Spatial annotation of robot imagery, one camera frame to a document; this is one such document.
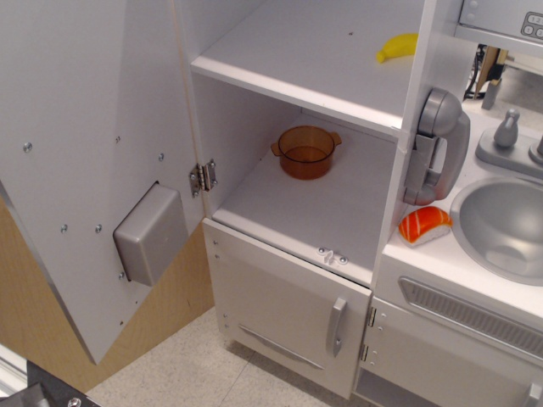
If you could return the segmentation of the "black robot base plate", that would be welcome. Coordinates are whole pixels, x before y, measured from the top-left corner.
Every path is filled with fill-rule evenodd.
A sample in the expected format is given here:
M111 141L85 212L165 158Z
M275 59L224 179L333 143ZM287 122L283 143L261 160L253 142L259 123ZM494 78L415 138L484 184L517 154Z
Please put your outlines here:
M24 368L1 360L1 406L100 406L31 362Z

